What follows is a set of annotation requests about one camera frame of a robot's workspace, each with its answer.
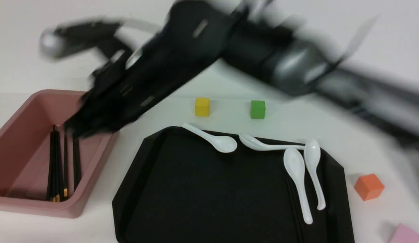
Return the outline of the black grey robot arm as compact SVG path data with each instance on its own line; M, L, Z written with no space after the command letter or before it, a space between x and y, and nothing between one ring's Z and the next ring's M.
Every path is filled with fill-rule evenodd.
M77 137L114 133L138 120L217 60L291 97L316 94L419 150L419 94L340 67L316 40L284 25L249 18L248 5L232 13L206 0L179 0L165 26L137 52L93 72L93 87L64 125Z

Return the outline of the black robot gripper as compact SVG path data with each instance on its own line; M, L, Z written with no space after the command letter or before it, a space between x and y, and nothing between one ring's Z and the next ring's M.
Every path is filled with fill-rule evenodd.
M164 27L129 64L123 53L92 73L93 87L64 126L76 137L119 131L221 56L237 17L204 0L175 2Z

